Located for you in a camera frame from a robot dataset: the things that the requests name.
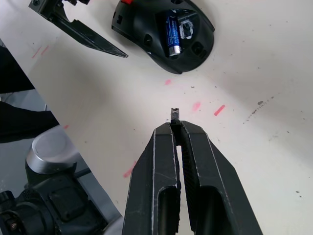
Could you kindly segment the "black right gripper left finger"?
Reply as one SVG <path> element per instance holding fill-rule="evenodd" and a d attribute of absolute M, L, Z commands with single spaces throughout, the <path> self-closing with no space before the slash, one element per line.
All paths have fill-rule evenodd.
<path fill-rule="evenodd" d="M 179 213 L 176 141 L 170 124 L 165 123 L 153 131 L 132 170 L 122 233 L 175 235 Z"/>

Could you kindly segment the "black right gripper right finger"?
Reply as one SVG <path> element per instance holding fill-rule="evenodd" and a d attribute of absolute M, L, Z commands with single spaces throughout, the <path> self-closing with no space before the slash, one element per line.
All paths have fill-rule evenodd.
<path fill-rule="evenodd" d="M 199 126 L 180 123 L 185 192 L 196 235 L 260 235 L 235 168 Z"/>

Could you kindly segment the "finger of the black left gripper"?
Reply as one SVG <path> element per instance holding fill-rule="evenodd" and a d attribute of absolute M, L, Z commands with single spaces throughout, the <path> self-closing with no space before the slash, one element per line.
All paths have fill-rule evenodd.
<path fill-rule="evenodd" d="M 91 28 L 87 27 L 82 22 L 78 20 L 73 20 L 70 22 L 66 17 L 63 5 L 56 5 L 54 7 L 53 14 L 54 16 L 50 16 L 50 21 L 82 45 L 94 50 L 108 53 L 110 55 L 122 58 L 128 57 L 126 53 L 114 46 Z"/>

